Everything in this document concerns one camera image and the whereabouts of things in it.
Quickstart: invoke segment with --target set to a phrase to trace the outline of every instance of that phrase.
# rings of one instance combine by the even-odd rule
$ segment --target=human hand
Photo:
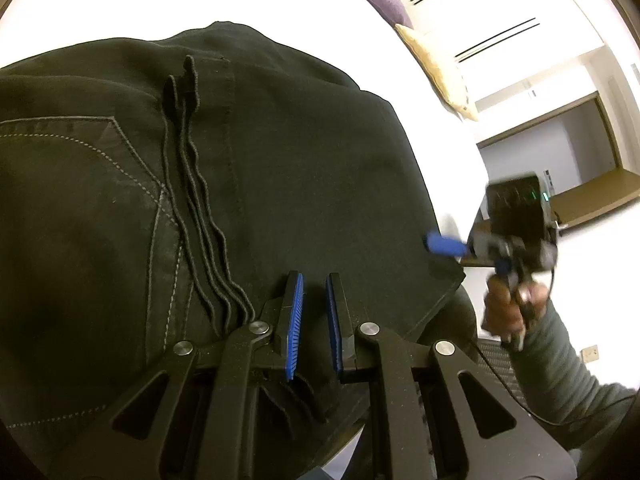
[[[484,319],[482,328],[492,335],[510,340],[511,335],[523,333],[524,320],[516,298],[511,297],[509,287],[497,275],[487,281],[487,294],[484,297]],[[522,304],[530,301],[533,305],[535,320],[540,320],[546,313],[548,288],[543,283],[523,283],[518,286],[516,294],[520,295]]]

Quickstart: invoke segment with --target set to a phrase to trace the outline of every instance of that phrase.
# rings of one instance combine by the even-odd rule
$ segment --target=white bed
[[[441,231],[466,238],[487,180],[472,133],[365,0],[13,0],[0,19],[0,67],[83,41],[160,40],[219,20],[318,57],[391,102]]]

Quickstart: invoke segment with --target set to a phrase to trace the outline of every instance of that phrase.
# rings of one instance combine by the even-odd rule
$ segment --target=silver screw
[[[376,335],[378,332],[380,332],[380,327],[375,323],[367,321],[366,323],[360,325],[360,331],[364,335]]]
[[[451,355],[456,351],[456,347],[449,341],[438,341],[436,343],[436,352],[441,355]]]
[[[189,355],[193,352],[193,344],[190,341],[179,341],[174,345],[174,354]]]
[[[264,321],[252,321],[249,323],[249,332],[255,335],[265,334],[269,331],[269,323]]]

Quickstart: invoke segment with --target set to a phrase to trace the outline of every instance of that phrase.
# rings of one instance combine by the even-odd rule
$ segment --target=yellow pillow
[[[477,121],[478,109],[469,99],[469,92],[454,57],[444,52],[428,36],[423,36],[412,28],[396,23],[396,31],[436,85],[442,98],[463,117]]]

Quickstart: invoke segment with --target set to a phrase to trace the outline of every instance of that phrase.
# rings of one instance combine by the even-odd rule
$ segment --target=triangular cutout
[[[160,374],[113,421],[113,429],[137,440],[145,440],[151,431],[169,375]]]
[[[482,438],[491,438],[516,427],[511,413],[505,410],[472,374],[462,372],[458,379]]]

